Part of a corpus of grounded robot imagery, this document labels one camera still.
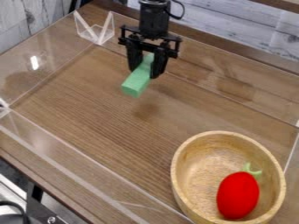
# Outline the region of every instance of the green tomato stem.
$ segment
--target green tomato stem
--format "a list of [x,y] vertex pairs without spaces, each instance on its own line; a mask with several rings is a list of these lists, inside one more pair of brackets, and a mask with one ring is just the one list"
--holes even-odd
[[246,163],[246,165],[243,166],[242,171],[247,172],[248,174],[251,174],[254,176],[255,179],[258,179],[258,177],[262,175],[262,171],[251,171],[251,163]]

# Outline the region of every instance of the green block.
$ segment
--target green block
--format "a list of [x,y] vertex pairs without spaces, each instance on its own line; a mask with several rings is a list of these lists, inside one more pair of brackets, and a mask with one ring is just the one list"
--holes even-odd
[[143,62],[121,84],[123,92],[133,96],[135,98],[137,98],[139,95],[144,92],[145,87],[150,83],[151,64],[154,62],[154,59],[155,55],[152,53],[147,54]]

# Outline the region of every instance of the wooden bowl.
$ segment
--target wooden bowl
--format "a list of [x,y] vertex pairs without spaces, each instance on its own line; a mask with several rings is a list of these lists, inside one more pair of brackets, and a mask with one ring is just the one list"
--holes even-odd
[[[226,220],[216,204],[220,181],[247,162],[252,171],[263,171],[259,202],[244,219]],[[195,223],[264,224],[283,204],[286,177],[279,163],[260,143],[238,133],[211,131],[191,137],[175,152],[171,173],[176,202]]]

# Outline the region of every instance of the robotic arm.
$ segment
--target robotic arm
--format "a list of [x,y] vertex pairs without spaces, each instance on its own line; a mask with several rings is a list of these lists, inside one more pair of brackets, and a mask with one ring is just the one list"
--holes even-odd
[[[183,13],[178,17],[171,13],[172,1],[183,8]],[[168,33],[170,18],[182,19],[184,6],[176,0],[139,0],[140,21],[139,27],[123,25],[119,44],[125,46],[129,70],[133,71],[143,61],[143,51],[154,53],[154,63],[151,65],[151,79],[164,73],[170,57],[178,58],[182,38]]]

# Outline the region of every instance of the red tomato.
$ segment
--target red tomato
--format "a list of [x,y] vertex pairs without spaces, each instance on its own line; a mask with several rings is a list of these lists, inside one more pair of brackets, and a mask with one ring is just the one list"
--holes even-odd
[[219,185],[218,207],[227,219],[238,220],[258,204],[259,187],[251,174],[244,171],[230,174]]

